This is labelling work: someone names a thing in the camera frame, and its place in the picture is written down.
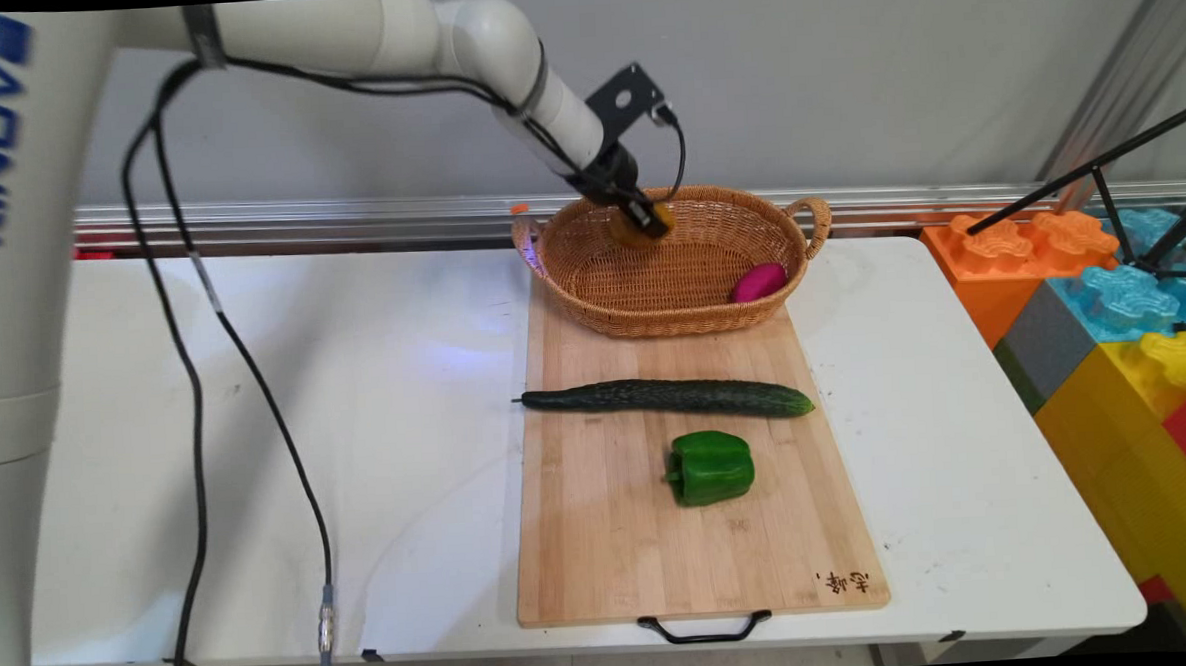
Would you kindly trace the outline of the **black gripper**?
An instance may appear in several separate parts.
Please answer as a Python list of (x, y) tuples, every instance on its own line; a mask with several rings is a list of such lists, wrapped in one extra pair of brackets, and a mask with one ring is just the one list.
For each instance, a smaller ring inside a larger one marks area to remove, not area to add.
[(599, 152), (581, 172), (570, 173), (566, 182), (597, 206), (616, 206), (617, 226), (639, 230), (643, 241), (662, 241), (672, 230), (672, 214), (667, 201), (646, 201), (636, 182), (638, 166), (621, 142)]

